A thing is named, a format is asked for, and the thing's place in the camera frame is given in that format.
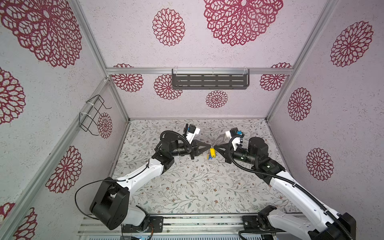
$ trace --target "red mandala print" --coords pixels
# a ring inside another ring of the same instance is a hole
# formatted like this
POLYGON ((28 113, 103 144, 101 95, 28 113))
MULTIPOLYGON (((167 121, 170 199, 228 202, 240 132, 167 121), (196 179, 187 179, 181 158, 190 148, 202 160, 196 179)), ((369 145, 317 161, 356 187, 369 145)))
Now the red mandala print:
MULTIPOLYGON (((289 63, 278 63, 272 66, 273 68, 290 68, 289 63)), ((279 89, 283 84, 287 75, 285 74, 264 74, 260 79, 260 86, 268 91, 279 89)))
POLYGON ((97 129, 102 138, 109 138, 112 133, 112 119, 108 113, 102 113, 97 121, 97 129))
POLYGON ((15 234, 13 235, 14 240, 31 240, 35 235, 35 229, 37 226, 37 214, 35 213, 35 208, 32 207, 29 210, 29 214, 25 216, 22 224, 17 228, 15 234))
POLYGON ((175 46, 184 37, 184 22, 180 14, 173 9, 158 11, 153 21, 153 33, 156 38, 166 46, 175 46))
MULTIPOLYGON (((115 68, 133 68, 129 64, 117 64, 113 66, 115 68)), ((143 78, 141 74, 117 74, 111 75, 113 82, 119 88, 127 92, 136 92, 143 87, 143 78)))
POLYGON ((312 149, 308 153, 306 161, 308 171, 318 180, 327 180, 333 174, 333 161, 324 149, 312 149))
POLYGON ((221 43, 244 45, 265 33, 283 0, 204 0, 208 29, 221 43))
POLYGON ((57 165, 45 186, 50 192, 64 193, 68 191, 79 179, 83 167, 81 154, 74 146, 70 146, 67 154, 57 165))
POLYGON ((160 97, 168 100, 178 98, 183 92, 183 90, 175 90, 172 88, 172 76, 169 74, 163 74, 156 78, 153 87, 160 97))
POLYGON ((228 95, 224 91, 214 90, 205 98, 205 102, 211 108, 219 108, 227 103, 228 95))
POLYGON ((9 72, 0 68, 0 125, 18 118, 24 106, 23 87, 9 72))
POLYGON ((0 207, 0 225, 2 224, 5 217, 8 215, 8 213, 11 211, 14 205, 15 203, 7 202, 6 204, 0 207))
POLYGON ((336 38, 331 49, 331 61, 338 67, 351 65, 363 56, 372 42, 372 26, 368 22, 355 22, 336 38))
POLYGON ((66 68, 79 58, 80 29, 66 0, 0 0, 0 15, 20 45, 40 61, 66 68))
POLYGON ((303 120, 307 117, 311 109, 311 95, 305 88, 296 89, 288 101, 289 116, 295 121, 303 120))

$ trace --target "leaf pattern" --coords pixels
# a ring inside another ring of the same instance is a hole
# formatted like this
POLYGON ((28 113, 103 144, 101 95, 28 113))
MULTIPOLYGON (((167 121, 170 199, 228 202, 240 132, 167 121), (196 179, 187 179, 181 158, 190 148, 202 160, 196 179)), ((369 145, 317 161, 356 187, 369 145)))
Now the leaf pattern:
MULTIPOLYGON (((238 127, 243 131, 244 147, 251 137, 261 137, 269 146, 269 155, 284 166, 275 141, 264 120, 133 120, 130 122, 114 178, 142 166, 154 154, 162 131, 182 133, 185 124, 200 128, 195 139, 216 145, 228 142, 225 131, 238 127)), ((249 213, 274 205, 285 212, 300 212, 283 194, 268 186, 255 174, 227 164, 219 154, 207 160, 203 153, 194 160, 175 157, 175 164, 135 193, 131 205, 139 205, 151 214, 172 213, 249 213)))

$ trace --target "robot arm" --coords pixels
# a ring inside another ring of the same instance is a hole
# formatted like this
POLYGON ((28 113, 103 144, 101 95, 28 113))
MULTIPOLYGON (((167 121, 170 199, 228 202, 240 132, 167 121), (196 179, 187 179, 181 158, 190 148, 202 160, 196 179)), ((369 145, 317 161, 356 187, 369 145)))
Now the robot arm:
POLYGON ((155 154, 146 164, 135 171, 119 177, 116 182, 108 177, 100 185, 89 210, 110 230, 120 224, 132 224, 144 231, 149 224, 149 214, 138 206, 129 207, 129 196, 149 182, 152 178, 166 172, 174 163, 174 156, 190 155, 191 159, 210 149, 210 145, 193 140, 199 128, 188 124, 184 134, 164 131, 155 154))
POLYGON ((354 218, 348 213, 339 214, 298 184, 282 165, 268 157, 268 145, 262 138, 250 138, 248 150, 246 150, 242 148, 244 134, 241 131, 233 128, 226 134, 231 137, 231 141, 228 144, 214 147, 225 158, 225 161, 234 163, 243 170, 254 172, 267 184, 284 194, 309 220, 304 221, 285 214, 277 210, 276 207, 267 206, 257 216, 257 225, 260 228, 256 229, 256 231, 281 229, 303 240, 342 240, 350 239, 351 236, 355 238, 356 221, 354 218), (236 163, 235 160, 253 166, 251 169, 246 169, 236 163), (349 236, 346 236, 344 231, 340 229, 342 228, 340 225, 343 225, 342 227, 349 232, 349 236))

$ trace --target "black cable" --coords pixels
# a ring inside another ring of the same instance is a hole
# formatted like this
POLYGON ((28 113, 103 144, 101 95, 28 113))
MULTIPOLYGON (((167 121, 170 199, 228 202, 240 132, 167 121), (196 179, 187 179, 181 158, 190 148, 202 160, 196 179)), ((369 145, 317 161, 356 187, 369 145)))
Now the black cable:
POLYGON ((146 168, 144 168, 141 172, 139 172, 139 173, 136 174, 135 176, 128 178, 128 180, 129 180, 129 179, 132 179, 132 178, 136 177, 137 175, 139 175, 140 173, 144 172, 144 170, 146 170, 147 168, 149 168, 149 161, 148 161, 148 164, 147 164, 147 167, 146 167, 146 168))
POLYGON ((187 137, 187 134, 188 134, 188 123, 185 125, 183 137, 187 137))
POLYGON ((237 137, 241 137, 241 135, 234 135, 230 140, 229 140, 229 143, 227 145, 227 154, 229 156, 229 159, 231 160, 231 162, 233 162, 233 164, 236 165, 236 167, 244 170, 244 171, 247 171, 247 172, 252 172, 252 173, 255 173, 255 174, 261 174, 261 175, 265 175, 265 176, 270 176, 270 177, 274 177, 276 179, 280 179, 280 180, 283 180, 285 182, 288 182, 290 184, 292 184, 294 187, 297 187, 298 189, 300 189, 305 195, 307 195, 310 199, 312 199, 335 223, 336 225, 339 227, 339 229, 342 231, 342 233, 346 236, 347 239, 349 240, 354 240, 353 237, 351 236, 351 234, 348 232, 348 230, 344 227, 343 224, 341 224, 341 222, 315 197, 313 196, 309 191, 307 191, 305 188, 303 188, 302 186, 300 185, 297 185, 294 181, 292 180, 289 180, 289 179, 286 179, 285 177, 280 177, 278 175, 274 175, 274 174, 269 174, 269 173, 266 173, 266 172, 259 172, 259 171, 255 171, 255 170, 252 170, 252 169, 248 169, 246 167, 243 167, 241 166, 239 163, 237 163, 234 159, 233 159, 233 156, 232 154, 230 154, 230 150, 231 150, 231 147, 232 147, 232 141, 237 138, 237 137))
POLYGON ((247 231, 247 230, 242 230, 242 231, 239 231, 239 237, 242 239, 242 240, 248 240, 246 239, 245 237, 241 236, 241 234, 243 233, 253 233, 253 234, 267 234, 267 233, 277 233, 277 232, 285 232, 284 230, 281 230, 281 229, 276 229, 276 230, 266 230, 266 231, 247 231))
POLYGON ((188 142, 188 140, 183 135, 179 134, 178 132, 174 132, 174 131, 171 131, 171 130, 165 130, 164 132, 162 132, 160 134, 160 141, 163 139, 163 136, 166 133, 172 133, 172 134, 178 136, 180 138, 180 140, 184 142, 184 144, 185 144, 184 148, 187 151, 187 153, 191 153, 192 152, 191 144, 188 142))
POLYGON ((122 236, 122 240, 125 240, 125 239, 124 239, 124 235, 122 234, 122 224, 120 224, 120 226, 121 226, 121 236, 122 236))
POLYGON ((75 192, 75 194, 74 194, 74 203, 76 204, 77 209, 78 209, 83 215, 85 215, 85 216, 87 216, 87 217, 89 217, 89 218, 95 219, 95 220, 99 220, 99 219, 96 218, 96 217, 91 217, 91 216, 89 216, 88 214, 85 214, 83 211, 80 210, 79 205, 77 205, 76 195, 77 195, 77 192, 80 191, 80 189, 82 189, 83 187, 88 186, 88 185, 90 185, 90 184, 92 184, 92 183, 101 182, 101 181, 106 181, 106 182, 123 182, 123 181, 125 181, 125 180, 105 180, 105 179, 97 180, 97 181, 90 182, 90 183, 87 183, 87 184, 83 185, 83 186, 80 187, 80 188, 75 192))

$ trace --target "patterned wallpaper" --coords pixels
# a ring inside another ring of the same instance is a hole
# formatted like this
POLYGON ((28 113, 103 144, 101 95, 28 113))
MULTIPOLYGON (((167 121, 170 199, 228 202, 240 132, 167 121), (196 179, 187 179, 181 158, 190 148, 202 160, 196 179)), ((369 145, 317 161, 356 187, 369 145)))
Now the patterned wallpaper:
POLYGON ((293 63, 325 0, 80 0, 108 66, 293 63))
POLYGON ((253 74, 246 90, 174 90, 169 74, 112 75, 129 117, 138 119, 263 118, 285 78, 253 74))
MULTIPOLYGON (((1 225, 103 75, 67 1, 0 0, 0 17, 1 225)), ((121 135, 122 116, 109 98, 114 110, 103 113, 99 129, 93 131, 99 132, 100 141, 114 139, 110 150, 104 151, 111 156, 121 135)), ((43 186, 45 196, 31 203, 14 239, 49 239, 45 234, 59 236, 74 229, 71 221, 78 216, 73 207, 74 186, 93 179, 94 173, 106 175, 110 164, 105 161, 108 158, 102 159, 104 165, 94 160, 87 151, 81 142, 69 147, 43 186), (90 171, 93 163, 100 169, 90 171)))
POLYGON ((270 121, 295 179, 357 221, 384 230, 384 3, 341 1, 270 121))

